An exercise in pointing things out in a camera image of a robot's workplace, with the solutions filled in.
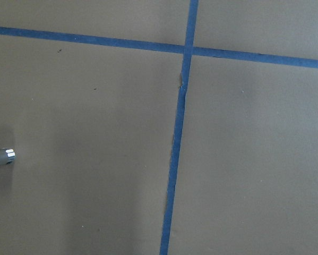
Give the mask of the chrome metal pipe fitting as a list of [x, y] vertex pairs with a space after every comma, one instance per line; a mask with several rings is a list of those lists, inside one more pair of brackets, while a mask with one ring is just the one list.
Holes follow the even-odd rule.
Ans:
[[0, 166], [12, 164], [15, 161], [15, 156], [13, 149], [0, 149]]

